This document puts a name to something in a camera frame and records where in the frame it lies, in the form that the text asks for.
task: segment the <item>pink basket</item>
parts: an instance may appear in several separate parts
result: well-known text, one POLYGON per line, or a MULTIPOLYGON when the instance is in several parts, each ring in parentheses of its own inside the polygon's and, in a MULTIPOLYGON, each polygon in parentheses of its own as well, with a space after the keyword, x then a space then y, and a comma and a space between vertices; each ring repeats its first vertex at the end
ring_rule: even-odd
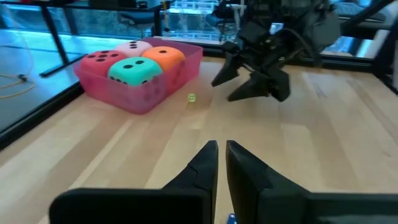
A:
POLYGON ((126 111, 144 114, 198 76, 203 55, 201 47, 158 38, 147 38, 143 41, 154 47, 168 46, 179 49, 184 53, 185 61, 141 86, 128 86, 86 72, 80 69, 80 64, 77 63, 73 69, 87 95, 126 111))

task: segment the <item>orange die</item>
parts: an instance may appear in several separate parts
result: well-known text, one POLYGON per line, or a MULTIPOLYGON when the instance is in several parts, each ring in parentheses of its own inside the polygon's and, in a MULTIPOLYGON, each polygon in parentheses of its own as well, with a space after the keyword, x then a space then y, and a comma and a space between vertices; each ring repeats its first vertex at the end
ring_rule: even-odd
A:
POLYGON ((154 60, 160 65, 163 71, 167 71, 185 60, 184 54, 172 47, 154 47, 146 50, 141 57, 154 60))

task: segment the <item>red die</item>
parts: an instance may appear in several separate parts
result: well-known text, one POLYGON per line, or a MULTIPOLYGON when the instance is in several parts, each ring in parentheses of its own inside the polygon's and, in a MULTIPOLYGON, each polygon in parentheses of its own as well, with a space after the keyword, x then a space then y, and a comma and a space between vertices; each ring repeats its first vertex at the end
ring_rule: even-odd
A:
POLYGON ((92 75, 107 77, 111 66, 125 58, 127 57, 124 53, 115 50, 94 52, 83 57, 80 62, 80 70, 92 75))

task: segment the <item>pink die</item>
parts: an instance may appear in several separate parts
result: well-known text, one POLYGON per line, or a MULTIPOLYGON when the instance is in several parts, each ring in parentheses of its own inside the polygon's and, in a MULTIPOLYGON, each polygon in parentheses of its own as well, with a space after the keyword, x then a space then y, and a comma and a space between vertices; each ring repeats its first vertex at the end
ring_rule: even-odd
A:
POLYGON ((80 63, 80 70, 92 75, 107 77, 111 66, 126 58, 124 53, 115 50, 94 52, 83 57, 80 63))
POLYGON ((151 44, 138 40, 119 44, 116 46, 115 50, 123 52, 127 57, 139 57, 142 53, 151 48, 151 44))

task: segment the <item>small green ball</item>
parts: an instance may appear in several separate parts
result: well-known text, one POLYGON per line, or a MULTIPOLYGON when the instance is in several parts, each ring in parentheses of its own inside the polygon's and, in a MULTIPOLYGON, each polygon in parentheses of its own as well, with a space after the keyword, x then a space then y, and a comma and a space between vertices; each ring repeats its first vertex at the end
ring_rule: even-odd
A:
POLYGON ((193 103, 197 100, 197 96, 193 93, 188 94, 188 102, 193 103))

